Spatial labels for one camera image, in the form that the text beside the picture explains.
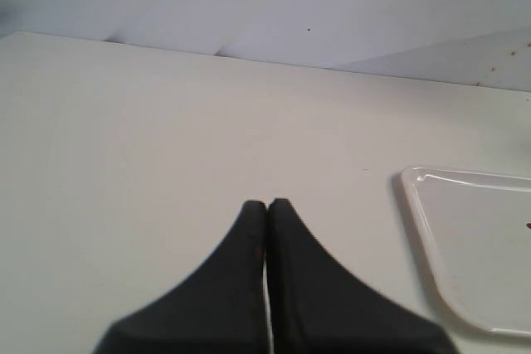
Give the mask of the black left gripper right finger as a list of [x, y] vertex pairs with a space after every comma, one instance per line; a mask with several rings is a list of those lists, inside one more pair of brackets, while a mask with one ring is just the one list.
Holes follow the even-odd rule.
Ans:
[[442, 327], [347, 271], [287, 199], [267, 211], [266, 278], [276, 353], [455, 353]]

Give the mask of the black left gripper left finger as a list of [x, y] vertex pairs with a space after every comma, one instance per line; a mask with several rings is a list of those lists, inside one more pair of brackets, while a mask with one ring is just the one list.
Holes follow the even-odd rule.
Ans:
[[246, 201], [226, 236], [177, 287], [114, 322], [98, 353], [267, 353], [266, 206]]

